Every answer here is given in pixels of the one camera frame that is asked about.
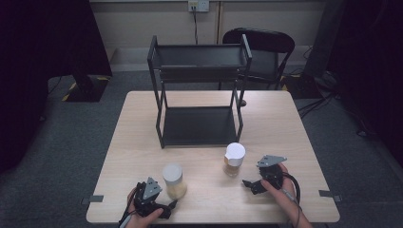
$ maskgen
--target power outlet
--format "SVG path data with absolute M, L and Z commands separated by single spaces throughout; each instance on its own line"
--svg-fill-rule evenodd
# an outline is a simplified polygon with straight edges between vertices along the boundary
M 208 12 L 210 10 L 210 3 L 208 0 L 191 0 L 187 2 L 187 10 L 197 12 Z

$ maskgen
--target wooden table top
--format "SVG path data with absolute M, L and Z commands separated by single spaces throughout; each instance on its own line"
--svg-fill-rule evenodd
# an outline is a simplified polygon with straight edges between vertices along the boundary
M 167 91 L 171 106 L 228 105 L 231 91 Z M 103 169 L 93 195 L 102 202 L 89 205 L 86 219 L 93 223 L 118 222 L 126 198 L 137 182 L 152 177 L 163 191 L 156 202 L 172 201 L 164 191 L 163 167 L 169 162 L 182 166 L 186 195 L 170 219 L 156 223 L 282 223 L 287 217 L 266 192 L 253 195 L 242 180 L 257 181 L 256 167 L 264 155 L 286 157 L 284 165 L 301 189 L 300 205 L 311 222 L 339 220 L 329 190 L 291 95 L 286 91 L 245 91 L 247 106 L 241 109 L 243 130 L 240 143 L 246 155 L 235 178 L 222 170 L 225 146 L 161 149 L 156 131 L 158 108 L 153 91 L 127 94 Z

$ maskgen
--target hand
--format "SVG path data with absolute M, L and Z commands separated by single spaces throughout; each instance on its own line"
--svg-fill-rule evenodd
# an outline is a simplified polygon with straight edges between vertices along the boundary
M 287 168 L 282 163 L 279 163 L 278 165 L 281 167 L 282 172 L 288 173 Z M 260 182 L 261 185 L 263 185 L 263 187 L 275 198 L 277 204 L 285 212 L 291 222 L 293 222 L 294 227 L 312 227 L 312 224 L 302 213 L 299 205 L 295 203 L 296 190 L 294 189 L 293 182 L 290 179 L 284 178 L 281 188 L 289 192 L 295 201 L 288 199 L 281 189 L 277 190 L 272 186 L 271 183 L 269 183 L 269 181 L 261 180 Z
M 134 194 L 136 188 L 133 188 L 131 192 L 127 196 L 127 202 L 130 200 L 131 196 Z M 130 202 L 128 207 L 128 212 L 134 211 L 136 208 L 134 207 L 134 203 Z M 132 215 L 130 221 L 126 225 L 125 228 L 146 228 L 151 222 L 157 219 L 163 213 L 163 208 L 159 208 L 149 214 L 147 217 L 141 217 L 137 214 Z

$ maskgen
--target black shelf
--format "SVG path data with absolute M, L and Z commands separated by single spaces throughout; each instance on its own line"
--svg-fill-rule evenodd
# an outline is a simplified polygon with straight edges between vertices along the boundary
M 151 81 L 158 107 L 157 133 L 161 148 L 166 145 L 227 145 L 238 142 L 243 122 L 240 105 L 247 77 L 243 77 L 240 96 L 237 80 L 247 75 L 252 54 L 243 36 L 239 44 L 232 45 L 164 45 L 154 36 L 147 57 Z M 155 72 L 159 71 L 162 86 L 157 89 Z M 165 93 L 168 83 L 233 82 L 231 102 L 228 106 L 171 107 Z M 236 106 L 239 128 L 235 127 L 233 107 Z M 163 132 L 160 124 L 163 111 Z

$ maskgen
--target shelf top tier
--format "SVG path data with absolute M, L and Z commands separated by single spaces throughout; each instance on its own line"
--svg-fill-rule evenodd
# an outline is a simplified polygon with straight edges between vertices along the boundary
M 209 70 L 249 68 L 252 54 L 243 37 L 234 45 L 170 45 L 159 46 L 154 36 L 147 61 L 153 69 Z

